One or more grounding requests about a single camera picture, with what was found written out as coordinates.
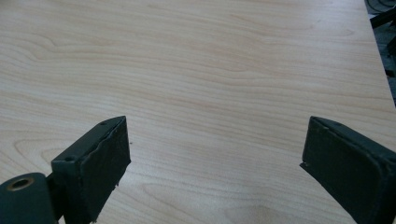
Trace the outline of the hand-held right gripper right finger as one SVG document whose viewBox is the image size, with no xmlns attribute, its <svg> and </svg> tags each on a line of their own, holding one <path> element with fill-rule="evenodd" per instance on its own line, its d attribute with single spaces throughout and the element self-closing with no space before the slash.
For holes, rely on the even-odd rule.
<svg viewBox="0 0 396 224">
<path fill-rule="evenodd" d="M 396 218 L 396 152 L 329 119 L 309 120 L 301 167 L 358 224 Z"/>
</svg>

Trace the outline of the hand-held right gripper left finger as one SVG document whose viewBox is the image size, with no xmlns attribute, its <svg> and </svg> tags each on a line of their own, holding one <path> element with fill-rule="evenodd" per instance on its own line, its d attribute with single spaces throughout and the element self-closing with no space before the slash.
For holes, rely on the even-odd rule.
<svg viewBox="0 0 396 224">
<path fill-rule="evenodd" d="M 67 224 L 96 221 L 130 164 L 127 120 L 104 120 L 51 161 L 55 183 L 64 188 Z"/>
</svg>

